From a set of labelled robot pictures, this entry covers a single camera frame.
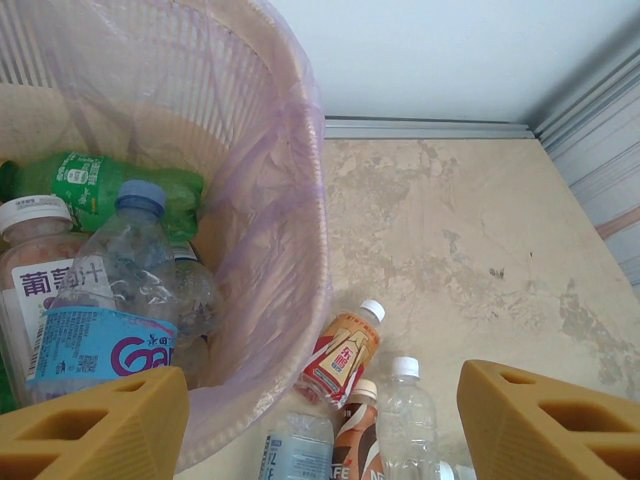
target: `empty water bottle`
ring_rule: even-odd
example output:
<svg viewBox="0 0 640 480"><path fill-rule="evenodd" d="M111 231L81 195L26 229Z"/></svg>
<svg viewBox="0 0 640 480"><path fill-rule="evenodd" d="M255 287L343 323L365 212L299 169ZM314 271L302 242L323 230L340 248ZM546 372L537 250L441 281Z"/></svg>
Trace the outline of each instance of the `empty water bottle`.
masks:
<svg viewBox="0 0 640 480"><path fill-rule="evenodd" d="M436 410L418 386L419 378L418 360L393 360L391 382L378 405L378 440L388 480L439 478Z"/></svg>
<svg viewBox="0 0 640 480"><path fill-rule="evenodd" d="M38 328L34 401L171 363L179 302L164 191L122 185L116 213L80 249Z"/></svg>
<svg viewBox="0 0 640 480"><path fill-rule="evenodd" d="M287 413L264 446L259 480L328 480L333 425L328 418Z"/></svg>
<svg viewBox="0 0 640 480"><path fill-rule="evenodd" d="M447 462L440 462L439 480L477 480L476 471L472 467L456 465L452 467Z"/></svg>
<svg viewBox="0 0 640 480"><path fill-rule="evenodd" d="M189 390L204 385L209 342L220 326L222 296L216 279L189 242L172 243L180 315L173 365L182 368Z"/></svg>

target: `trash can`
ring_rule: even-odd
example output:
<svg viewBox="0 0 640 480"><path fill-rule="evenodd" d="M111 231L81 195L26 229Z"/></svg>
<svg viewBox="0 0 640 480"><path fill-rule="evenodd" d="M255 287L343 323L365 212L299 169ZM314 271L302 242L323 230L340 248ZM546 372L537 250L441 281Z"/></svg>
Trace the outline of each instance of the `trash can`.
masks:
<svg viewBox="0 0 640 480"><path fill-rule="evenodd" d="M324 323L323 125L309 63L265 1L0 3L0 158L75 150L208 182L195 243L224 329L178 471L279 399Z"/></svg>

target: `plastic bottle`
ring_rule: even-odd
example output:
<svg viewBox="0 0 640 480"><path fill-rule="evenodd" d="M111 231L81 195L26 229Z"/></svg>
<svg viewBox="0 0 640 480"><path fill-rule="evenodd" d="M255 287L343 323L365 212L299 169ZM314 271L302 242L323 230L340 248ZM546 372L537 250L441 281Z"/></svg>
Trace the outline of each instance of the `plastic bottle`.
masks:
<svg viewBox="0 0 640 480"><path fill-rule="evenodd" d="M211 335L218 329L222 297L216 279L189 242L172 244L176 261L180 319L178 345Z"/></svg>
<svg viewBox="0 0 640 480"><path fill-rule="evenodd" d="M380 448L390 480L439 478L435 405L418 386L419 378L418 360L393 360L391 382L381 399L378 420Z"/></svg>
<svg viewBox="0 0 640 480"><path fill-rule="evenodd" d="M473 468L463 465L452 467L447 462L440 462L439 480L477 480L476 472Z"/></svg>
<svg viewBox="0 0 640 480"><path fill-rule="evenodd" d="M296 390L312 403L324 398L342 408L380 346L376 328L384 315L375 300L362 302L357 313L338 315L316 342Z"/></svg>
<svg viewBox="0 0 640 480"><path fill-rule="evenodd" d="M222 297L213 273L189 242L171 245L180 301L173 364L182 368L189 390L203 386L209 371L208 338L219 328Z"/></svg>
<svg viewBox="0 0 640 480"><path fill-rule="evenodd" d="M11 245L0 258L0 351L20 406L31 403L25 382L40 317L87 241L84 235L69 233L71 226L64 202L50 195L23 197L0 207L0 233Z"/></svg>
<svg viewBox="0 0 640 480"><path fill-rule="evenodd" d="M259 480L327 480L333 426L327 418L288 413L267 436Z"/></svg>
<svg viewBox="0 0 640 480"><path fill-rule="evenodd" d="M344 407L333 447L331 480L384 480L376 435L376 384L362 379Z"/></svg>
<svg viewBox="0 0 640 480"><path fill-rule="evenodd" d="M38 328L35 401L171 363L179 302L165 201L152 183L122 185L116 213L80 250Z"/></svg>
<svg viewBox="0 0 640 480"><path fill-rule="evenodd" d="M4 367L2 357L0 356L0 415L3 413L9 413L16 408L18 408L18 405L9 383L9 374Z"/></svg>
<svg viewBox="0 0 640 480"><path fill-rule="evenodd" d="M172 240L195 236L204 180L179 168L153 170L76 152L57 153L25 166L4 162L0 166L0 200L56 195L67 202L78 229L95 232L115 212L122 184L133 179L153 182L167 194L163 225Z"/></svg>
<svg viewBox="0 0 640 480"><path fill-rule="evenodd" d="M203 387L209 373L207 337L202 335L192 338L191 342L182 341L176 344L172 365L182 369L189 390Z"/></svg>

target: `clear plastic bottle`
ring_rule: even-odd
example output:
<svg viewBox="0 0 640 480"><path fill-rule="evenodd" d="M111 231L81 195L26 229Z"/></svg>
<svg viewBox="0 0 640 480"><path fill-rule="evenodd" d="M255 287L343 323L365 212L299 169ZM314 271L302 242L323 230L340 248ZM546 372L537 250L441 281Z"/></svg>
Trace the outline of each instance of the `clear plastic bottle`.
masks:
<svg viewBox="0 0 640 480"><path fill-rule="evenodd" d="M209 373L209 345L207 337L202 335L191 339L191 342L179 342L173 352L174 367L180 367L187 388L193 390L205 385Z"/></svg>
<svg viewBox="0 0 640 480"><path fill-rule="evenodd" d="M35 401L171 363L179 302L165 201L152 183L122 185L116 213L80 250L38 328Z"/></svg>
<svg viewBox="0 0 640 480"><path fill-rule="evenodd" d="M287 413L267 436L259 480L327 480L333 451L328 418Z"/></svg>
<svg viewBox="0 0 640 480"><path fill-rule="evenodd" d="M471 467L456 465L452 467L447 462L440 462L439 480L477 480L476 472Z"/></svg>
<svg viewBox="0 0 640 480"><path fill-rule="evenodd" d="M180 301L173 364L182 368L188 388L204 385L209 371L208 338L220 323L222 296L213 273L189 242L172 243Z"/></svg>
<svg viewBox="0 0 640 480"><path fill-rule="evenodd" d="M216 279L189 242L171 245L176 261L180 319L178 345L211 335L219 325L222 297Z"/></svg>
<svg viewBox="0 0 640 480"><path fill-rule="evenodd" d="M418 360L393 360L378 419L387 480L439 479L436 409L431 396L418 386L419 379Z"/></svg>
<svg viewBox="0 0 640 480"><path fill-rule="evenodd" d="M0 207L0 233L11 245L0 258L0 350L14 396L23 407L31 403L25 382L40 317L87 241L84 235L69 233L71 227L67 206L50 195L22 197Z"/></svg>

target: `plastic wastebasket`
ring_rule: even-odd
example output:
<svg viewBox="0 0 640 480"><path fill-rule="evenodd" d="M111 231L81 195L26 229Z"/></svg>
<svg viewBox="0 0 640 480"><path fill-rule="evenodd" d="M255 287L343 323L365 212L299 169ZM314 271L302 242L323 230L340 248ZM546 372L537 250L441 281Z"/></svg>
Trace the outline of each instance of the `plastic wastebasket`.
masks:
<svg viewBox="0 0 640 480"><path fill-rule="evenodd" d="M286 391L325 320L324 118L308 61L258 0L3 0L0 158L63 150L199 171L226 297L178 470Z"/></svg>

